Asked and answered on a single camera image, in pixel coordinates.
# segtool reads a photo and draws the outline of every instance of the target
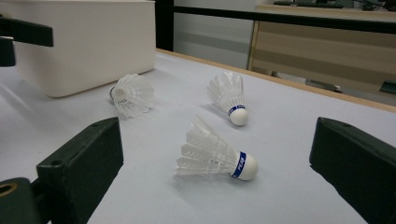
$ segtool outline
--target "badminton shuttlecock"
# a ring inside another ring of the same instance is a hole
[[[122,77],[110,90],[114,105],[127,118],[149,112],[153,107],[153,93],[149,80],[138,74]]]
[[[248,121],[248,111],[244,106],[244,83],[233,72],[224,72],[210,80],[207,95],[221,110],[228,113],[234,125],[242,126]]]
[[[181,147],[177,159],[177,175],[229,173],[242,180],[256,176],[258,164],[254,157],[235,151],[202,119],[191,124],[187,143]]]

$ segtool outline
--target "blue band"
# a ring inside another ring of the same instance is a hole
[[[228,116],[230,116],[231,113],[233,113],[236,109],[245,109],[245,106],[244,106],[244,105],[236,105],[236,106],[233,106],[233,108],[231,108],[231,109],[228,111]]]
[[[245,167],[245,162],[247,161],[247,154],[245,152],[240,152],[239,162],[236,165],[236,169],[233,172],[233,177],[238,177],[241,175]]]

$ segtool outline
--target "white table surface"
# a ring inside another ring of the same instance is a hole
[[[243,75],[249,121],[235,127],[205,87],[223,68],[158,53],[144,74],[155,108],[121,119],[124,165],[90,223],[365,223],[309,166],[318,117],[338,119],[396,146],[396,114]],[[105,85],[52,99],[0,69],[0,180],[37,178],[35,166],[85,127],[118,112]],[[174,176],[195,115],[259,162],[257,177]]]

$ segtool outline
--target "table edge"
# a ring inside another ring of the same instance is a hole
[[[366,100],[366,99],[361,99],[361,98],[355,97],[355,96],[344,95],[344,94],[338,93],[338,92],[326,91],[326,90],[323,90],[323,89],[320,89],[320,88],[306,86],[304,84],[293,82],[293,81],[289,81],[289,80],[286,80],[286,79],[281,79],[281,78],[278,78],[278,77],[270,77],[270,76],[266,76],[266,75],[263,75],[263,74],[260,74],[260,73],[248,71],[246,69],[233,67],[233,66],[230,66],[230,65],[227,65],[227,64],[223,64],[223,63],[215,63],[215,62],[211,62],[209,60],[200,59],[200,58],[192,57],[192,56],[181,54],[181,53],[176,53],[176,52],[165,50],[165,49],[157,49],[157,52],[160,52],[160,53],[163,53],[163,54],[168,54],[168,55],[171,55],[171,56],[174,56],[174,57],[178,57],[178,58],[182,58],[182,59],[186,59],[186,60],[191,60],[191,61],[198,62],[198,63],[204,63],[204,64],[216,66],[216,67],[219,67],[219,68],[223,68],[223,69],[226,69],[226,70],[234,71],[234,72],[245,74],[245,75],[252,76],[252,77],[258,77],[258,78],[261,78],[261,79],[264,79],[264,80],[267,80],[267,81],[275,82],[277,84],[289,86],[289,87],[292,87],[292,88],[295,88],[295,89],[299,89],[299,90],[302,90],[302,91],[309,91],[309,92],[313,92],[313,93],[316,93],[316,94],[320,94],[320,95],[332,97],[332,98],[335,98],[335,99],[347,101],[347,102],[350,102],[350,103],[354,103],[354,104],[358,104],[358,105],[365,105],[365,106],[369,106],[369,107],[372,107],[372,108],[375,108],[375,109],[380,109],[380,110],[396,113],[396,106],[385,105],[385,104],[381,104],[381,103],[378,103],[378,102],[374,102],[374,101],[370,101],[370,100]]]

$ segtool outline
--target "white box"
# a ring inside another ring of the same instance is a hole
[[[155,2],[0,0],[6,18],[48,25],[54,47],[15,43],[18,73],[61,97],[144,73],[155,64]]]

